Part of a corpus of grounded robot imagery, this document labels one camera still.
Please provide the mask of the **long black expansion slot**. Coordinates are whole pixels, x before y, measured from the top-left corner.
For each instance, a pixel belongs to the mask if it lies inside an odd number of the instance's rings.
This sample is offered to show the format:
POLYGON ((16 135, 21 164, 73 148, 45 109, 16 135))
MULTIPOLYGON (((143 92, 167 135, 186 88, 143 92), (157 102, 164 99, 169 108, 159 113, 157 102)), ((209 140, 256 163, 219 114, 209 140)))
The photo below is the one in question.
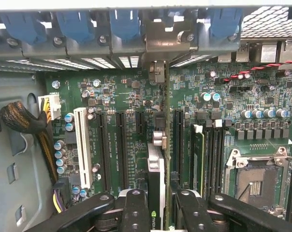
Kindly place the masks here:
POLYGON ((116 112, 117 154, 121 189, 129 187, 127 132, 125 111, 116 112))
POLYGON ((178 173, 178 181, 181 184, 183 171, 184 152, 184 111, 174 109, 173 114, 173 169, 178 173))
POLYGON ((110 156, 109 156, 106 113, 99 111, 96 114, 96 120, 97 120, 97 126, 98 126, 98 138, 100 141, 100 149, 101 149, 103 188, 105 191, 110 191, 111 174, 110 174, 110 156))

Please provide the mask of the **CPU socket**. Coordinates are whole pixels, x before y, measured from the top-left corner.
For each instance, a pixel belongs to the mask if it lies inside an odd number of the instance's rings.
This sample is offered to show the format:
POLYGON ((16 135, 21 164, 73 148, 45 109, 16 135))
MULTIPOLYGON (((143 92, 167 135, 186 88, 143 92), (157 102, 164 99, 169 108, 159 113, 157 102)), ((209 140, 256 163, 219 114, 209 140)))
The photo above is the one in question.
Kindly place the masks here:
POLYGON ((292 157, 285 146, 273 154, 246 155, 233 148, 225 163, 222 193, 284 219, 292 157))

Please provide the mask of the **white expansion slot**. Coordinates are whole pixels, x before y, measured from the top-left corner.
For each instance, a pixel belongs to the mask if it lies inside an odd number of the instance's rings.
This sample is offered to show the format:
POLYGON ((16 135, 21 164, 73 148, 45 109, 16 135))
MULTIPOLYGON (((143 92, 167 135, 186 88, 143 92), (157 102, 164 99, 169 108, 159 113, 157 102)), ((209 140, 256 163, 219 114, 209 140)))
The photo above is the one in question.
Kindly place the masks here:
POLYGON ((73 110, 81 188, 90 189, 93 183, 87 109, 73 110))

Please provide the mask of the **short black expansion slot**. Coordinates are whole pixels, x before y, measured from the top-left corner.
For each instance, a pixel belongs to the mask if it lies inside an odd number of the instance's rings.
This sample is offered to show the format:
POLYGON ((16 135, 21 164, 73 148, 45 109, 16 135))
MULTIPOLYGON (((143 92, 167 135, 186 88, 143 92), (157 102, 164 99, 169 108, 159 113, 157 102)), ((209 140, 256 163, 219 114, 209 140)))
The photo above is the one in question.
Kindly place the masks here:
POLYGON ((136 122, 136 133, 138 135, 144 135, 144 133, 145 133, 144 112, 136 112, 135 113, 135 122, 136 122))

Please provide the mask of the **green Dell motherboard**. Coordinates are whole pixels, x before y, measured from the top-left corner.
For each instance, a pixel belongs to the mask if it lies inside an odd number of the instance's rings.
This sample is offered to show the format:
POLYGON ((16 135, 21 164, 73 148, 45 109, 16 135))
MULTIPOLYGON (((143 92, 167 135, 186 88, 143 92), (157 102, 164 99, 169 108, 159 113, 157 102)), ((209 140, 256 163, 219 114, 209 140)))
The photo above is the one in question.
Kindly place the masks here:
MULTIPOLYGON (((248 63, 203 62, 188 67, 173 65, 170 70, 170 168, 166 196, 172 200, 170 176, 173 169, 173 114, 184 111, 183 171, 180 187, 190 188, 191 125, 212 124, 212 158, 209 195, 215 194, 216 128, 224 124, 225 163, 233 148, 241 154, 273 154, 285 146, 292 156, 292 61, 288 65, 273 63, 256 67, 248 63)), ((60 72, 46 75, 47 90, 59 94, 61 119, 53 122, 55 157, 58 174, 66 180, 72 204, 77 204, 103 188, 103 171, 96 114, 107 117, 111 189, 121 191, 117 154, 116 112, 125 111, 129 189, 137 188, 136 174, 148 172, 148 145, 154 132, 154 115, 160 110, 159 85, 138 69, 60 72), (81 188, 73 110, 87 109, 93 183, 81 188), (135 113, 144 112, 145 133, 136 133, 135 113)))

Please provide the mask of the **white power connector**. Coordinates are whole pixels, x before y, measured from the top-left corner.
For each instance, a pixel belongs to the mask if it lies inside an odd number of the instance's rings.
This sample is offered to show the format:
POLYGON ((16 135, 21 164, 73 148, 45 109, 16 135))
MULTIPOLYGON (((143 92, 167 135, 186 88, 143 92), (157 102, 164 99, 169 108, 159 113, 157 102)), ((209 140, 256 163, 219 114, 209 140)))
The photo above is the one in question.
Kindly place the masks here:
POLYGON ((61 117, 59 94, 39 96, 38 103, 40 111, 44 111, 46 113, 47 122, 61 117))

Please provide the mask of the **black open PC case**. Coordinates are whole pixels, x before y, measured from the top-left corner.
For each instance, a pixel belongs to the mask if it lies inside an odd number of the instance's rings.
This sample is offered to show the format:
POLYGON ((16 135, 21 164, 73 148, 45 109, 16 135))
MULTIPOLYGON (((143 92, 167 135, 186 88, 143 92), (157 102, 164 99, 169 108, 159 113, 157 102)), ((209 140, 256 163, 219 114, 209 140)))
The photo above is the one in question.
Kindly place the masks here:
POLYGON ((53 122, 38 97, 53 95, 46 75, 60 72, 149 69, 144 65, 147 22, 189 21, 190 51, 173 65, 292 61, 292 0, 0 0, 0 13, 36 13, 47 41, 29 45, 9 35, 0 18, 0 232, 26 232, 76 205, 59 176, 53 122), (237 37, 210 38, 209 8, 241 8, 237 37), (111 33, 114 9, 139 11, 141 36, 130 41, 111 33), (85 43, 64 36, 56 12, 89 11, 95 38, 85 43))

